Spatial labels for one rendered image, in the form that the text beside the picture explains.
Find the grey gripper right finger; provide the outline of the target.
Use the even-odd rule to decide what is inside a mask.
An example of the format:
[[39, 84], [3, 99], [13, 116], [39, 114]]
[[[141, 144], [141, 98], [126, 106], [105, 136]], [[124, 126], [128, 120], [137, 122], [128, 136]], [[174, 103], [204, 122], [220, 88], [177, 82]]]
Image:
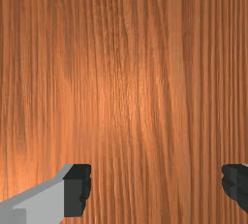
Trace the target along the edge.
[[225, 193], [248, 213], [248, 164], [223, 165], [222, 174]]

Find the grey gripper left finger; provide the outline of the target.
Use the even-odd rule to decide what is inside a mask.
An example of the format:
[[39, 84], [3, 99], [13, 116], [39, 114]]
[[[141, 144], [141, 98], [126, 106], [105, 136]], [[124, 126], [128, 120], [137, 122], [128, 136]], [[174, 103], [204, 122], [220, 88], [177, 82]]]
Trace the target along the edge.
[[91, 191], [91, 166], [67, 164], [55, 177], [0, 203], [0, 224], [60, 224], [81, 217]]

